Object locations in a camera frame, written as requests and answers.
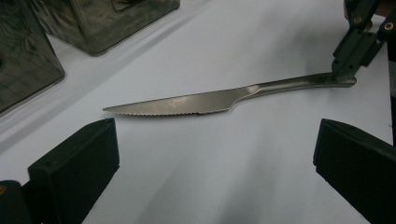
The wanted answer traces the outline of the smoky clear plastic bin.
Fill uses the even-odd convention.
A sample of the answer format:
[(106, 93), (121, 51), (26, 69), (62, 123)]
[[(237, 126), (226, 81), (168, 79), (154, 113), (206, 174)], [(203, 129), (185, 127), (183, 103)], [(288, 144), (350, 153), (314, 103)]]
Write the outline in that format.
[(0, 116), (62, 79), (29, 0), (0, 0)]
[(96, 56), (168, 13), (180, 0), (30, 0), (46, 33)]

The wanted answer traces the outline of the steel table knife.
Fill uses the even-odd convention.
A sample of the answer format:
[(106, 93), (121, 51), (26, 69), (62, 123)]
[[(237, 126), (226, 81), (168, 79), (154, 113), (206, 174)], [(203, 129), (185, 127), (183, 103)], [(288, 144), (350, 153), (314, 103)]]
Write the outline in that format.
[(204, 115), (230, 110), (237, 102), (284, 91), (312, 88), (349, 88), (354, 77), (337, 79), (332, 73), (293, 77), (222, 91), (210, 91), (104, 108), (106, 112), (132, 116)]

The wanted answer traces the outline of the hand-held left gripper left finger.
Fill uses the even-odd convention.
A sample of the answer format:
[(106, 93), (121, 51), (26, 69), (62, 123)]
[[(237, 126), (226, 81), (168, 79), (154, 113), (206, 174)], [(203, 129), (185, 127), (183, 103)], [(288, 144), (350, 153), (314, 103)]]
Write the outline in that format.
[(114, 119), (90, 123), (28, 168), (37, 224), (81, 224), (120, 167)]

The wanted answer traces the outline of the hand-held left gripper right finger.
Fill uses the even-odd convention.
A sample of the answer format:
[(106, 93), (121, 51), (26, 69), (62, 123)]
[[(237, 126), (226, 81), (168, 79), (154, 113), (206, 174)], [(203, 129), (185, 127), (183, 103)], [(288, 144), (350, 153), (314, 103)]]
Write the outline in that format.
[(323, 119), (313, 163), (371, 224), (396, 224), (396, 147), (349, 124)]

